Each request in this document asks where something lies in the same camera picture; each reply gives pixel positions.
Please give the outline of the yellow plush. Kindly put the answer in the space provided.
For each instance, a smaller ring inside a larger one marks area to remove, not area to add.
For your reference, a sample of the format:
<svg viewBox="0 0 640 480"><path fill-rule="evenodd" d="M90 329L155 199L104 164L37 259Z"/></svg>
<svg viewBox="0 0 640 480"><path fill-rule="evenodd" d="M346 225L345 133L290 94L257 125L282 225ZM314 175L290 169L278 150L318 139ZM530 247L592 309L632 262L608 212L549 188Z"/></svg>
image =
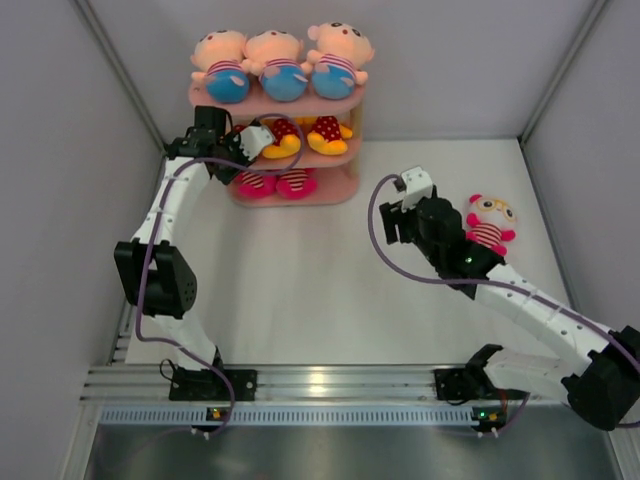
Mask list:
<svg viewBox="0 0 640 480"><path fill-rule="evenodd" d="M352 137L353 131L335 116L319 116L307 134L307 143L321 155L338 156L348 151L347 141Z"/></svg>
<svg viewBox="0 0 640 480"><path fill-rule="evenodd" d="M301 135L294 122L279 118L272 121L268 127L274 136L274 142L262 151L262 155L265 158L286 158L299 152Z"/></svg>

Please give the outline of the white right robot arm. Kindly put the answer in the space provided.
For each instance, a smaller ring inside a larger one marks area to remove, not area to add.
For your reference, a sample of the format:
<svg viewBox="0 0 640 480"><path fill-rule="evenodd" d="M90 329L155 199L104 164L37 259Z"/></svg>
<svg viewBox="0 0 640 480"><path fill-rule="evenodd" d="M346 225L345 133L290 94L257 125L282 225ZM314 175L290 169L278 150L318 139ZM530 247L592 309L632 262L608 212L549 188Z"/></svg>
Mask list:
<svg viewBox="0 0 640 480"><path fill-rule="evenodd" d="M511 320L553 352L540 357L486 345L466 363L468 388L480 397L518 390L555 399L603 431L629 427L639 401L639 332L594 322L537 289L494 250L468 238L460 213L444 198L421 198L378 208L387 244L416 247L435 269L419 277L450 287Z"/></svg>

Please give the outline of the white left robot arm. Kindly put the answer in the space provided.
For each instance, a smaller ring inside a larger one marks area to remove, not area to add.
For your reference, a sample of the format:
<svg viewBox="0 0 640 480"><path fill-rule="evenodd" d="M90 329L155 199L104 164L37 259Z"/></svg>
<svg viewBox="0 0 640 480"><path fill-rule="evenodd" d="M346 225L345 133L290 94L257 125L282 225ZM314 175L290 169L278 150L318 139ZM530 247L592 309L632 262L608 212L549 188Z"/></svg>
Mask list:
<svg viewBox="0 0 640 480"><path fill-rule="evenodd" d="M198 281L178 248L203 189L213 179L228 184L233 166L247 163L230 113L196 107L192 126L166 148L162 179L143 223L114 250L126 300L135 309L136 338L175 352L167 377L172 401L255 398L256 371L226 369L218 346L204 332L193 309Z"/></svg>

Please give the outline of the boy doll blue shorts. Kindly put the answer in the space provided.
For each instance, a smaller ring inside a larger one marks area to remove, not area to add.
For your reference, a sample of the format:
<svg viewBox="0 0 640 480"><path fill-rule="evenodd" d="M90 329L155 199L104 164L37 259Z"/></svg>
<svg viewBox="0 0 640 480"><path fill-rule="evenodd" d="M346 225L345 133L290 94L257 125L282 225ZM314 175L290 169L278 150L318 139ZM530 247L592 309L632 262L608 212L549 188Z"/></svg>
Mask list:
<svg viewBox="0 0 640 480"><path fill-rule="evenodd" d="M307 89L307 75L299 58L304 41L282 30L266 30L249 38L243 66L274 101L293 102Z"/></svg>
<svg viewBox="0 0 640 480"><path fill-rule="evenodd" d="M237 104L249 93L250 81L243 67L247 37L234 30L204 35L190 57L196 70L191 79L221 104Z"/></svg>
<svg viewBox="0 0 640 480"><path fill-rule="evenodd" d="M311 25L307 36L315 47L307 52L304 67L318 96L342 100L366 84L363 67L373 60L375 49L361 31L344 22L325 22Z"/></svg>

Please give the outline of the pink plush with glasses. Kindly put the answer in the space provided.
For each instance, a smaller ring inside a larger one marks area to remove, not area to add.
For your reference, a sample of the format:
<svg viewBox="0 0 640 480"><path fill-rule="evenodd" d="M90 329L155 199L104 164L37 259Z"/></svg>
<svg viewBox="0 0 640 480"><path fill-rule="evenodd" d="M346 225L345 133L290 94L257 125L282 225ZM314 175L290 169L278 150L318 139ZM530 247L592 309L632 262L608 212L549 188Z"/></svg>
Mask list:
<svg viewBox="0 0 640 480"><path fill-rule="evenodd" d="M507 244L517 236L517 217L513 207L496 197L482 194L470 196L465 222L468 240L500 256L507 255Z"/></svg>

